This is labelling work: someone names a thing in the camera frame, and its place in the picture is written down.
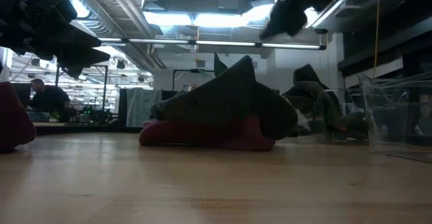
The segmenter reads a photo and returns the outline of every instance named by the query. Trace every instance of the ceiling light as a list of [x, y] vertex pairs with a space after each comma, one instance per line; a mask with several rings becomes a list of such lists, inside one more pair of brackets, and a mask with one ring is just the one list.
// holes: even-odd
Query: ceiling light
[[151, 39], [151, 38], [131, 38], [131, 43], [153, 43], [159, 45], [187, 45], [187, 40], [176, 40], [176, 39]]
[[332, 14], [340, 5], [342, 5], [342, 3], [345, 0], [337, 0], [330, 8], [324, 10], [321, 14], [319, 14], [319, 18], [317, 18], [314, 22], [311, 22], [308, 24], [307, 28], [312, 26], [312, 27], [317, 27], [321, 22], [323, 22], [326, 18], [328, 18], [330, 16], [330, 14]]
[[102, 46], [116, 46], [116, 47], [124, 47], [126, 43], [102, 43]]
[[295, 44], [276, 44], [276, 43], [263, 43], [261, 45], [265, 48], [276, 49], [321, 49], [321, 45], [295, 45]]
[[243, 47], [253, 47], [255, 43], [250, 42], [229, 42], [229, 41], [206, 41], [198, 40], [196, 42], [198, 45], [226, 45], [226, 46], [243, 46]]
[[274, 4], [260, 5], [253, 7], [249, 11], [243, 13], [242, 17], [248, 22], [258, 22], [270, 16]]
[[121, 42], [121, 38], [99, 38], [102, 42]]
[[248, 21], [242, 18], [241, 15], [227, 14], [198, 14], [194, 25], [205, 28], [237, 28], [247, 25]]
[[184, 13], [155, 13], [143, 12], [149, 24], [158, 26], [191, 25], [192, 20], [188, 14]]

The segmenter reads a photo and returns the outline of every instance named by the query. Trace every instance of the table surface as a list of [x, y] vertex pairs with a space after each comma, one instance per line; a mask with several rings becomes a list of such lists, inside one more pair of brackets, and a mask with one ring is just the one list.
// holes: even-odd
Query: table surface
[[0, 155], [0, 223], [431, 223], [432, 165], [289, 138], [272, 152], [38, 137]]

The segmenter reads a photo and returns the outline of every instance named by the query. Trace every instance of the ceiling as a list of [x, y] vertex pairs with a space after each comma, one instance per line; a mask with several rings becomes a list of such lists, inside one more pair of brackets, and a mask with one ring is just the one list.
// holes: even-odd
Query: ceiling
[[[240, 10], [241, 7], [245, 6], [250, 6], [251, 8], [250, 1], [247, 0], [248, 3], [245, 4], [243, 0], [238, 0], [237, 9]], [[403, 0], [383, 0], [383, 10], [394, 9], [401, 1]], [[164, 6], [193, 12], [194, 9], [198, 8], [210, 9], [213, 5], [212, 8], [216, 7], [217, 10], [221, 9], [220, 5], [225, 2], [224, 0], [157, 0], [154, 2], [143, 0], [77, 0], [77, 2], [72, 0], [76, 9], [83, 6], [84, 13], [85, 9], [89, 12], [87, 13], [88, 16], [77, 19], [75, 23], [79, 23], [81, 27], [89, 28], [89, 32], [98, 37], [181, 38], [254, 42], [259, 41], [259, 33], [265, 25], [265, 19], [262, 19], [255, 21], [252, 26], [248, 24], [248, 26], [233, 28], [208, 28], [205, 26], [175, 25], [170, 26], [169, 31], [167, 31], [166, 27], [149, 24], [150, 21], [146, 19], [143, 13], [143, 11], [153, 12], [154, 10], [151, 9]], [[373, 21], [374, 9], [376, 9], [376, 5], [374, 4], [376, 4], [376, 0], [345, 0], [345, 2], [340, 3], [340, 7], [338, 6], [329, 12], [318, 28], [328, 29], [332, 32], [354, 30], [362, 26], [364, 20], [361, 18], [367, 18], [368, 22]], [[282, 34], [274, 38], [272, 42], [317, 45], [320, 43], [320, 36], [312, 28], [309, 28], [303, 29], [294, 38]], [[126, 44], [125, 46], [114, 47], [118, 51], [121, 51], [125, 55], [125, 59], [131, 61], [136, 68], [147, 72], [154, 72], [160, 69], [183, 68], [186, 65], [194, 66], [194, 61], [191, 61], [191, 58], [206, 57], [211, 60], [214, 52], [226, 55], [256, 55], [259, 59], [266, 59], [272, 52], [272, 49], [215, 45], [198, 47], [192, 45], [153, 46], [148, 44]]]

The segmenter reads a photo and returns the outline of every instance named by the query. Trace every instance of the person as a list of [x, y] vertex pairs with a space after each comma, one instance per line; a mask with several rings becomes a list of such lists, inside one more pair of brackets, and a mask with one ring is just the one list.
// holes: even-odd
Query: person
[[63, 113], [69, 108], [68, 94], [60, 87], [45, 85], [41, 79], [31, 81], [32, 89], [36, 92], [30, 102], [30, 107], [37, 111]]

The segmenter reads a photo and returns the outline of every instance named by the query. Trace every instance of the red cushion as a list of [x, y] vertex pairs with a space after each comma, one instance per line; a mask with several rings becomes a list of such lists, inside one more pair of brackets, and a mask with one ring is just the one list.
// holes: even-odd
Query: red cushion
[[184, 121], [147, 121], [140, 133], [143, 146], [158, 144], [206, 145], [230, 150], [271, 150], [275, 141], [265, 138], [258, 117], [222, 125]]
[[11, 151], [36, 136], [33, 122], [9, 82], [0, 82], [0, 132], [0, 151]]

